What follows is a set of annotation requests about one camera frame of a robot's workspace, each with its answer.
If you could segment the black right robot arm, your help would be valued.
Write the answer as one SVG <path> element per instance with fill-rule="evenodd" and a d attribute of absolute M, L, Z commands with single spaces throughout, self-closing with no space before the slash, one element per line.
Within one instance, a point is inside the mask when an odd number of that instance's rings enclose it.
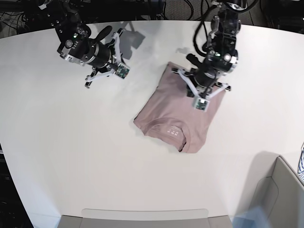
<path fill-rule="evenodd" d="M 145 35 L 134 29 L 132 22 L 115 22 L 104 25 L 97 34 L 92 33 L 85 19 L 68 0 L 41 0 L 38 7 L 48 10 L 53 4 L 63 18 L 54 22 L 60 41 L 57 52 L 67 62 L 81 66 L 91 66 L 91 74 L 86 76 L 85 86 L 101 77 L 116 75 L 122 79 L 130 72 L 125 60 L 131 58 L 131 48 L 138 48 Z"/>

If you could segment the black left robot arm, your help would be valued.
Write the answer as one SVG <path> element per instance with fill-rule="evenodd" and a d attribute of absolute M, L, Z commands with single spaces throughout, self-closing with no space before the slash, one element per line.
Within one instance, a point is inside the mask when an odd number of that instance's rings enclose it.
<path fill-rule="evenodd" d="M 193 45 L 195 51 L 204 57 L 201 62 L 193 54 L 188 54 L 186 59 L 195 65 L 185 73 L 202 98 L 212 93 L 214 86 L 221 84 L 217 80 L 228 73 L 231 73 L 238 63 L 238 51 L 236 50 L 237 34 L 240 31 L 241 22 L 238 14 L 244 10 L 244 0 L 216 0 L 212 3 L 195 30 Z M 196 38 L 199 30 L 204 26 L 204 20 L 209 13 L 218 8 L 218 13 L 211 20 L 211 31 L 206 34 L 206 42 L 199 49 Z"/>

